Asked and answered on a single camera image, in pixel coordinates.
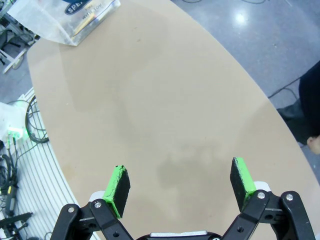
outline plastic bag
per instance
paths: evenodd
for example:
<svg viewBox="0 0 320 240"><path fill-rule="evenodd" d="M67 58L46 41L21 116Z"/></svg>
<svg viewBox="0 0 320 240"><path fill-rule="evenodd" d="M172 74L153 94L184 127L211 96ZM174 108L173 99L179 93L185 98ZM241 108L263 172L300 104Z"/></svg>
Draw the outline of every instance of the plastic bag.
<svg viewBox="0 0 320 240"><path fill-rule="evenodd" d="M119 0L18 0L8 11L40 37L77 46Z"/></svg>

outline black cable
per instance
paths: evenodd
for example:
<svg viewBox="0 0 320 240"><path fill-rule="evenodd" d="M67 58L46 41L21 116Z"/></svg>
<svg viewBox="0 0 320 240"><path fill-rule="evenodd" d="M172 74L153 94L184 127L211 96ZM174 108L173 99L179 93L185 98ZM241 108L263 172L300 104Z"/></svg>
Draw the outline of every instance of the black cable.
<svg viewBox="0 0 320 240"><path fill-rule="evenodd" d="M12 157L12 155L11 155L10 148L8 148L7 151L8 151L8 154L9 154L10 161L11 161L11 166L14 168L14 167L15 167L15 165L14 165L14 159L13 159L13 157Z"/></svg>
<svg viewBox="0 0 320 240"><path fill-rule="evenodd" d="M2 177L4 177L3 181L0 181L0 188L1 191L6 191L10 185L10 179L11 179L11 159L3 154L0 157L0 161L4 160L6 167L5 166L1 166L1 173L3 173L3 170L6 169L6 174Z"/></svg>
<svg viewBox="0 0 320 240"><path fill-rule="evenodd" d="M1 199L0 208L4 208L3 203L6 203L6 198L4 197Z"/></svg>
<svg viewBox="0 0 320 240"><path fill-rule="evenodd" d="M29 102L28 102L28 101L26 101L26 100L15 100L15 101L10 101L10 102L8 102L7 104L13 104L13 103L16 103L16 102L25 102L25 103L29 104Z"/></svg>
<svg viewBox="0 0 320 240"><path fill-rule="evenodd" d="M14 167L17 168L18 166L18 151L17 151L17 143L16 143L16 138L13 138L13 145L14 145L14 151L15 151L15 165Z"/></svg>
<svg viewBox="0 0 320 240"><path fill-rule="evenodd" d="M188 3L188 4L196 4L196 3L201 2L202 0L195 0L195 1L192 1L192 0L182 0L182 1L185 2L185 3Z"/></svg>
<svg viewBox="0 0 320 240"><path fill-rule="evenodd" d="M263 4L266 0L262 0L262 1L249 1L249 0L241 0L242 2L248 3L248 4Z"/></svg>
<svg viewBox="0 0 320 240"><path fill-rule="evenodd" d="M18 199L16 198L16 210L17 210L17 213L18 215L20 215L20 211L19 211L19 201ZM25 232L25 239L28 239L28 232L26 230L26 226L23 227L23 230Z"/></svg>
<svg viewBox="0 0 320 240"><path fill-rule="evenodd" d="M33 106L35 106L35 105L36 105L36 96L33 96L33 98L29 102L29 105L28 105L28 107L26 109L25 128L26 128L26 131L27 131L31 141L33 141L33 142L35 142L37 144L44 144L44 143L49 141L49 138L46 137L46 134L42 138L36 137L35 134L33 133L33 131L30 128L30 127L34 127L30 122L30 116L33 116L33 114L34 114ZM39 134L39 128L37 128L37 124L35 124L34 129L37 130L38 134Z"/></svg>
<svg viewBox="0 0 320 240"><path fill-rule="evenodd" d="M49 235L49 234L52 234L52 232L51 231L48 231L45 235L44 235L44 240L47 240L47 236Z"/></svg>
<svg viewBox="0 0 320 240"><path fill-rule="evenodd" d="M291 92L293 94L295 100L298 100L297 95L295 94L295 92L292 89L285 87L283 90L288 90L289 92Z"/></svg>
<svg viewBox="0 0 320 240"><path fill-rule="evenodd" d="M280 93L283 89L286 89L288 86L290 86L291 84L295 83L296 81L298 81L301 77L298 77L297 79L293 80L292 82L288 83L287 85L283 86L282 88L279 88L278 90L276 90L274 93L272 93L270 96L268 96L268 99L272 98L273 96L277 95L278 93Z"/></svg>
<svg viewBox="0 0 320 240"><path fill-rule="evenodd" d="M6 207L6 204L3 205L3 203L6 203L6 201L4 199L2 199L2 201L1 201L0 208L5 208Z"/></svg>
<svg viewBox="0 0 320 240"><path fill-rule="evenodd" d="M33 147L29 148L29 150L25 151L24 153L22 153L21 155L18 156L17 160L19 158L21 158L23 155L25 155L26 153L30 152L32 149L34 149L39 143L35 144Z"/></svg>

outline oval table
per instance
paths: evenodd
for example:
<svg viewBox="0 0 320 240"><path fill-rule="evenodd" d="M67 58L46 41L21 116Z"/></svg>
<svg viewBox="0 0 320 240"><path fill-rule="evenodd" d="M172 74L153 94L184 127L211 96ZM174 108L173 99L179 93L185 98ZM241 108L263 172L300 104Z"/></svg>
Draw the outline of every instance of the oval table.
<svg viewBox="0 0 320 240"><path fill-rule="evenodd" d="M150 232L222 235L239 214L234 156L273 193L301 195L320 231L320 187L267 97L206 30L169 0L121 0L79 46L28 52L41 114L80 205L115 165L131 189L123 219ZM276 239L260 224L252 239Z"/></svg>

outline person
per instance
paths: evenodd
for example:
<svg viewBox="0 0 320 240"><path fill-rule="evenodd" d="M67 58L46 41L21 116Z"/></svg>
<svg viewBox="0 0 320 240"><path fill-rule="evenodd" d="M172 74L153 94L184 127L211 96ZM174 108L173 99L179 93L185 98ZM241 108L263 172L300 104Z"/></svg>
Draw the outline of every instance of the person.
<svg viewBox="0 0 320 240"><path fill-rule="evenodd" d="M320 154L320 61L301 78L294 104L277 109L297 142Z"/></svg>

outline label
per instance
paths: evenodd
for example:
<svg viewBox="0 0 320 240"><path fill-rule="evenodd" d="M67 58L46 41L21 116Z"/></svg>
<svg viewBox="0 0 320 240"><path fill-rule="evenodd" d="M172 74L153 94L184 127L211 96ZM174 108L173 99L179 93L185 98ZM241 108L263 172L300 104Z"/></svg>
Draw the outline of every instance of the label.
<svg viewBox="0 0 320 240"><path fill-rule="evenodd" d="M70 3L64 13L67 15L73 15L76 12L80 11L81 9L84 8L85 5L87 5L89 2L91 2L91 0L81 0L81 1L75 1L75 0L63 0L65 2Z"/></svg>

